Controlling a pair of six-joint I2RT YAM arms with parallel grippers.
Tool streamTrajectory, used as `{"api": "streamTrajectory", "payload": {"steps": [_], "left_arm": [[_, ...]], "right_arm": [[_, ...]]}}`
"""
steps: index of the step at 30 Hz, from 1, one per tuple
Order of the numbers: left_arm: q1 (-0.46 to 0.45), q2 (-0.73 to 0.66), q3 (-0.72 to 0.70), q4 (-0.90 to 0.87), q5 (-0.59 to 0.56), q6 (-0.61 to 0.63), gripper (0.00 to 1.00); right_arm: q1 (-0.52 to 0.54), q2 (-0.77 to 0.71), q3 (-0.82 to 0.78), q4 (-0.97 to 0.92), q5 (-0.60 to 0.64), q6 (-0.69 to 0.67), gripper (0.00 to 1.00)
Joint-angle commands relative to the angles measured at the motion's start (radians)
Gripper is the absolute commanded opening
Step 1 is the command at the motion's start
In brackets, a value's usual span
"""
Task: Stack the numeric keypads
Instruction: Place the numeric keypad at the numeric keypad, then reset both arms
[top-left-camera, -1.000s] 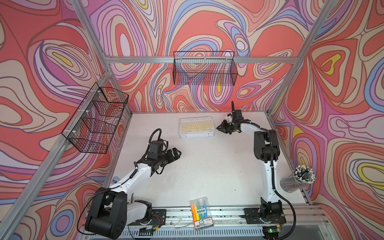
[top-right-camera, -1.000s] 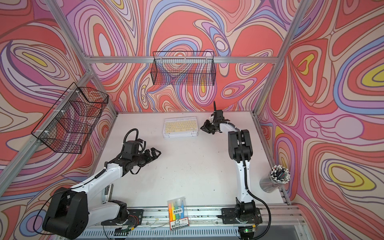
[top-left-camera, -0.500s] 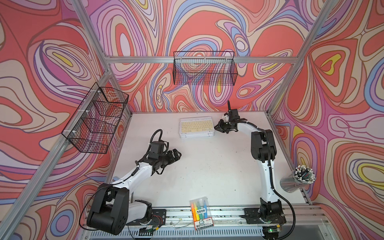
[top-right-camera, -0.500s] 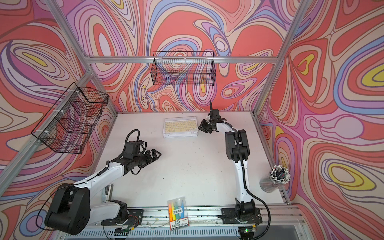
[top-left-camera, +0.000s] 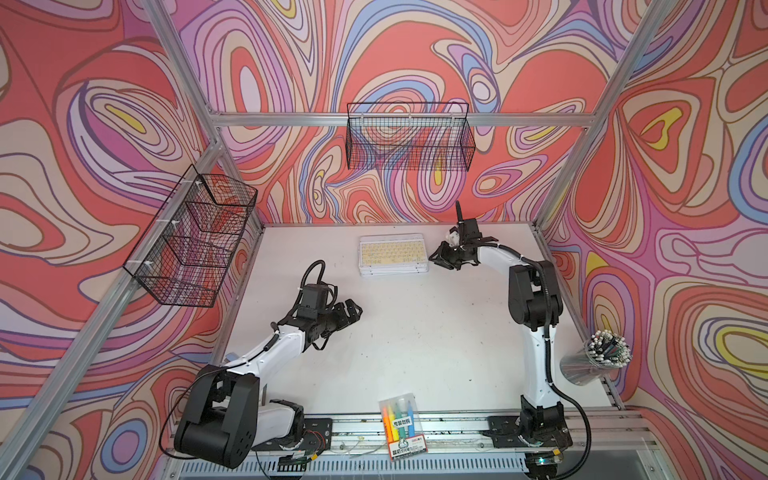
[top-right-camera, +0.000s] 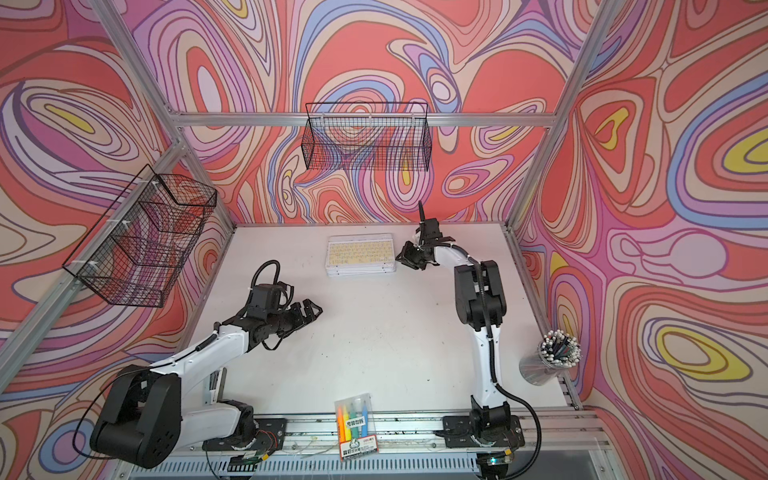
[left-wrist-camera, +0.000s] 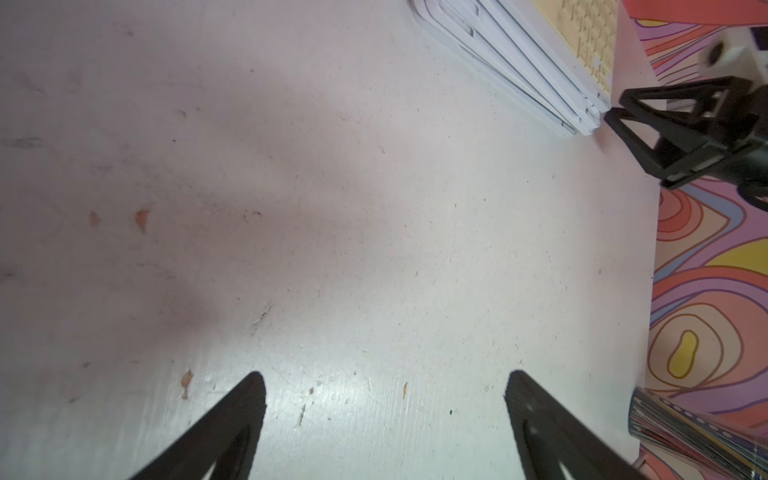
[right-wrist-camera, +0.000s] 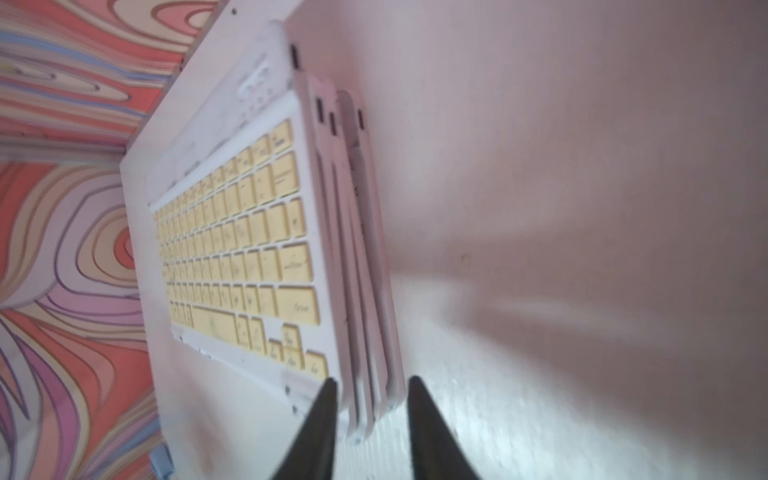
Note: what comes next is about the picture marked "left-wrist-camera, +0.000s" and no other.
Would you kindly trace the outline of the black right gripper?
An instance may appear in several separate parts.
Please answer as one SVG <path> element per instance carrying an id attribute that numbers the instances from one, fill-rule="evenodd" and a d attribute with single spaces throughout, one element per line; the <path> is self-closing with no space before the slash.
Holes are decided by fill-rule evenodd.
<path id="1" fill-rule="evenodd" d="M 718 77 L 627 89 L 604 121 L 663 188 L 712 177 L 767 208 L 766 86 Z"/>

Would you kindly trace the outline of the white key keyboard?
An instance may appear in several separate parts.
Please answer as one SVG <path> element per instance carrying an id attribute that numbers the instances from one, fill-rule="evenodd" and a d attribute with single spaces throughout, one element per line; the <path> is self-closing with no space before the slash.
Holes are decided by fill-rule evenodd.
<path id="1" fill-rule="evenodd" d="M 565 136 L 592 135 L 604 113 L 501 6 L 503 1 L 413 1 L 419 24 L 530 113 Z"/>

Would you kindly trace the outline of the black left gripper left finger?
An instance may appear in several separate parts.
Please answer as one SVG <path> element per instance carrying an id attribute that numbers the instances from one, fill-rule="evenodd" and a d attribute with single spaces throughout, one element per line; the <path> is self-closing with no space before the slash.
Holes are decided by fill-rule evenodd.
<path id="1" fill-rule="evenodd" d="M 257 372 L 227 395 L 135 479 L 247 479 L 266 414 L 266 386 Z"/>

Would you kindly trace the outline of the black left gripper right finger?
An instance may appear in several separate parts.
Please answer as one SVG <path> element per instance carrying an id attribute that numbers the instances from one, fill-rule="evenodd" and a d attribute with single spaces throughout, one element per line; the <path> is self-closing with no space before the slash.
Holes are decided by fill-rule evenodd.
<path id="1" fill-rule="evenodd" d="M 526 479 L 644 478 L 526 372 L 510 373 L 504 400 Z"/>

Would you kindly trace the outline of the yellow key keyboard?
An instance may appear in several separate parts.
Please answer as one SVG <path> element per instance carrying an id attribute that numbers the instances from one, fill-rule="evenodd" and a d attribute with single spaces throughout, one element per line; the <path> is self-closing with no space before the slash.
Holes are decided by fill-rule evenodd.
<path id="1" fill-rule="evenodd" d="M 617 1 L 503 1 L 501 6 L 603 113 L 611 108 Z"/>

